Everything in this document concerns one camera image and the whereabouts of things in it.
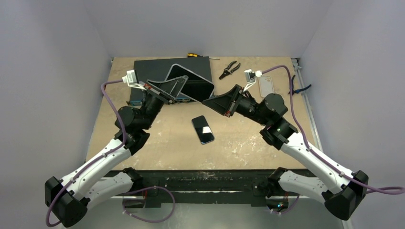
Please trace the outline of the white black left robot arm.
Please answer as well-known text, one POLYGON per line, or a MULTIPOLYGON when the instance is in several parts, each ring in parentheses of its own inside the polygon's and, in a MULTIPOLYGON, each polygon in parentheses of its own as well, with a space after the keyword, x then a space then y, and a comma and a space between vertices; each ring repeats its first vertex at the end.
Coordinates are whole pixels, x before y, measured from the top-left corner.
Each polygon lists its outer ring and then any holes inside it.
POLYGON ((182 75, 166 81, 143 83, 132 73, 120 79, 121 83, 143 91, 142 105, 140 108, 113 108, 118 132, 108 144, 70 174, 60 179, 51 177, 45 182, 45 203, 48 208, 45 222, 48 227, 53 227, 51 215, 56 216, 58 224, 71 227, 90 208, 112 196, 123 193, 137 195, 146 191, 142 178, 132 168, 109 179, 104 179, 104 175, 145 145, 150 136, 148 130, 162 107, 175 100, 187 80, 188 77, 182 75))

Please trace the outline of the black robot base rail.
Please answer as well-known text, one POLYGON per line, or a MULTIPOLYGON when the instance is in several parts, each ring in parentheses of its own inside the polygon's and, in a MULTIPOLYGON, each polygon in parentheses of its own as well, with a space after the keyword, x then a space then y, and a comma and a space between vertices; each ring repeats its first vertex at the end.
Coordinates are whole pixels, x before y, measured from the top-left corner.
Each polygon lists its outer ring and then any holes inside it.
POLYGON ((146 208, 163 203, 177 204, 248 204, 265 207, 272 198, 284 196, 276 179, 286 172, 277 169, 230 170, 135 170, 123 169, 130 177, 130 191, 152 187, 138 197, 146 208))

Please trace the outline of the phone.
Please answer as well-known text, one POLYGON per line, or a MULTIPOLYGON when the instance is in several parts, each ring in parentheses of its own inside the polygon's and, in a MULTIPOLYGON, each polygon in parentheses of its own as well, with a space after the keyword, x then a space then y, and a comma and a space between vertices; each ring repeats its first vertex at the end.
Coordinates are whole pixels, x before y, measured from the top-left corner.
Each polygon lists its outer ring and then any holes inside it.
POLYGON ((273 94, 274 86, 273 79, 271 76, 261 76, 258 78, 260 95, 265 98, 268 94, 273 94))
POLYGON ((181 90, 182 95, 200 103, 214 95, 215 86, 211 81, 176 63, 169 69, 165 80, 179 76, 188 77, 181 90))

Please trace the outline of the blue smartphone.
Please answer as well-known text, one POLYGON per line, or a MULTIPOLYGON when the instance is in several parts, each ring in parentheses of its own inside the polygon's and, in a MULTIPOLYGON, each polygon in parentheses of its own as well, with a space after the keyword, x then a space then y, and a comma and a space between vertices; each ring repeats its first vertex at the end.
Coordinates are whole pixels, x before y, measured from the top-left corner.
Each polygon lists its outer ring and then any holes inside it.
POLYGON ((196 131, 196 134, 200 140, 202 145, 210 143, 214 141, 213 132, 205 118, 205 116, 201 115, 196 118, 192 119, 193 128, 196 131))

